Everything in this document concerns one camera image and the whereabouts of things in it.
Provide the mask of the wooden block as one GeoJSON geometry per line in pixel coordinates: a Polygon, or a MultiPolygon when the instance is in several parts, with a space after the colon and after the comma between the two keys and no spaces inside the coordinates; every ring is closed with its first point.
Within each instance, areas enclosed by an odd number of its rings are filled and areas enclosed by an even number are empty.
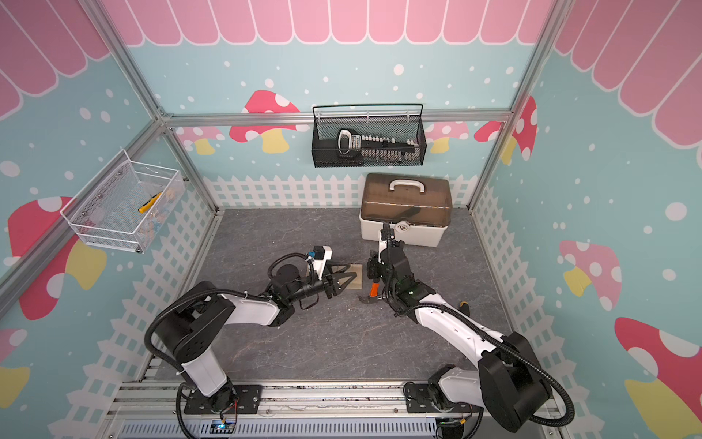
{"type": "Polygon", "coordinates": [[[344,273],[345,277],[341,281],[341,285],[345,286],[347,290],[361,290],[363,287],[363,266],[358,264],[357,273],[344,273]]]}

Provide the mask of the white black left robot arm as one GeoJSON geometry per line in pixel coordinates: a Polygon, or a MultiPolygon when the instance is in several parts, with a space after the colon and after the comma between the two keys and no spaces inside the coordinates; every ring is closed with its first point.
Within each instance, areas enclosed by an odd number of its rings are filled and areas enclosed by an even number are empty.
{"type": "Polygon", "coordinates": [[[296,310],[317,305],[321,296],[339,296],[358,275],[349,264],[334,262],[332,254],[328,246],[285,254],[268,267],[261,294],[202,281],[155,317],[144,333],[144,346],[202,396],[234,395],[211,348],[219,332],[229,325],[279,327],[296,310]]]}

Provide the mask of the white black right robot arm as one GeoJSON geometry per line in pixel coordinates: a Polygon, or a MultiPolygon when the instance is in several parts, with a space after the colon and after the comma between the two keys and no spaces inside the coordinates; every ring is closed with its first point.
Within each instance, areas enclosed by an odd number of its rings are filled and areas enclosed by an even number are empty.
{"type": "Polygon", "coordinates": [[[383,283],[382,297],[397,316],[439,335],[475,366],[475,372],[447,366],[434,375],[436,405],[481,407],[511,433],[528,422],[564,427],[574,420],[574,401],[541,367],[529,342],[517,332],[504,335],[476,322],[467,305],[449,305],[415,278],[402,247],[373,252],[367,270],[370,279],[383,283]]]}

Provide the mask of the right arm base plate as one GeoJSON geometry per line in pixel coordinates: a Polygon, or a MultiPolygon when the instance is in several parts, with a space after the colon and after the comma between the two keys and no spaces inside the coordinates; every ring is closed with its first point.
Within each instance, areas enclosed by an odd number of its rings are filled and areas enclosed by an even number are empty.
{"type": "Polygon", "coordinates": [[[450,402],[442,391],[428,382],[405,382],[402,388],[408,413],[476,413],[466,402],[450,402]]]}

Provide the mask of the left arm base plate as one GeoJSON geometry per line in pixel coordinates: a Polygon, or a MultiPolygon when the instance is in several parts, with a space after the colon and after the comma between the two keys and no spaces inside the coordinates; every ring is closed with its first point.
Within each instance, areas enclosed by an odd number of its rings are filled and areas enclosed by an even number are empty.
{"type": "Polygon", "coordinates": [[[262,393],[261,385],[225,385],[210,397],[193,391],[186,397],[185,414],[256,414],[262,393]]]}

